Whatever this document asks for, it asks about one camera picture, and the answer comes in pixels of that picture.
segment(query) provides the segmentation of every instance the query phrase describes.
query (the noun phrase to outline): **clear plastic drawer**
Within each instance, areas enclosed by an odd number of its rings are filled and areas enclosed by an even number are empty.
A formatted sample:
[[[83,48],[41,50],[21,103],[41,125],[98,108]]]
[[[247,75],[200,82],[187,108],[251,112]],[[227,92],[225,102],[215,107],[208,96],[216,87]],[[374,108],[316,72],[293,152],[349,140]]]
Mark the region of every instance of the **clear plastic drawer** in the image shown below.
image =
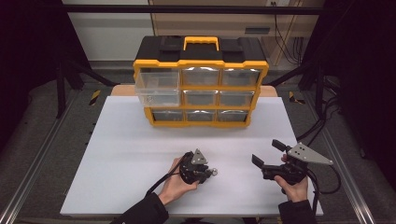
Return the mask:
[[[213,121],[215,110],[186,110],[187,121]]]
[[[178,69],[141,69],[134,90],[143,106],[179,106],[181,93]]]
[[[218,91],[183,91],[186,105],[215,105]]]
[[[218,110],[219,122],[245,122],[248,112],[246,110]]]
[[[181,70],[183,85],[216,86],[219,84],[219,69],[190,67]]]
[[[221,76],[223,86],[256,86],[260,69],[224,69]]]
[[[250,106],[254,91],[221,91],[219,105]]]
[[[182,121],[182,110],[162,110],[152,109],[152,116],[155,121]]]

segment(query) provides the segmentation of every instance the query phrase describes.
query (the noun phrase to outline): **black sleeve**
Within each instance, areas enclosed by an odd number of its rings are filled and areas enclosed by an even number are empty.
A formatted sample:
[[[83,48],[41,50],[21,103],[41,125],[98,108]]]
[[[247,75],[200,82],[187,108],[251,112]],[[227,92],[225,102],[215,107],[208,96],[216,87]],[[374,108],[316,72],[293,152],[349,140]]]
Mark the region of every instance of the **black sleeve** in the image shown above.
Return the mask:
[[[284,224],[316,224],[315,214],[308,200],[293,203],[288,201],[279,205],[280,218]]]
[[[163,224],[168,218],[160,198],[151,193],[110,224]]]

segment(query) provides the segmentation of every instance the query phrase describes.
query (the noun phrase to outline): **outlet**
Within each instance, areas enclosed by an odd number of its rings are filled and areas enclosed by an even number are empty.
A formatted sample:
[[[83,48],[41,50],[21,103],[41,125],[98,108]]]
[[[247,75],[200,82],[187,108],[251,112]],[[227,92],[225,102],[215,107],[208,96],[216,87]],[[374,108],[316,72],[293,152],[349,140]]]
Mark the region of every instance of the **outlet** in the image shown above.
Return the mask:
[[[288,7],[290,0],[267,0],[267,7]]]

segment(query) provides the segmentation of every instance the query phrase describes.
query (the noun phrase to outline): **white wall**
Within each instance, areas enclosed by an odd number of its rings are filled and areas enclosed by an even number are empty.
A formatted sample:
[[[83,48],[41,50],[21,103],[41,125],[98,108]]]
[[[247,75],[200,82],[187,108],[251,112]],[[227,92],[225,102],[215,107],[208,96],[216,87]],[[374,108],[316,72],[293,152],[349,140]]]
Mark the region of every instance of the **white wall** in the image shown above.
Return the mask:
[[[148,0],[63,0],[64,4],[147,5]],[[145,35],[153,35],[148,13],[69,13],[89,61],[134,60]]]

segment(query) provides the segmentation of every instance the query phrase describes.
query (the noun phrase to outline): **orange handle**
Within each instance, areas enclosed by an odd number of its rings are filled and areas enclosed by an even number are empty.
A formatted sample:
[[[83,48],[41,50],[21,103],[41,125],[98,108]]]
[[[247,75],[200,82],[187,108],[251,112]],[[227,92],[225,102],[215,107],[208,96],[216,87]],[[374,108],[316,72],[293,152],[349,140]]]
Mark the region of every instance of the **orange handle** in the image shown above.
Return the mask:
[[[216,50],[219,51],[219,41],[215,36],[186,36],[184,37],[184,50],[187,44],[216,44]]]

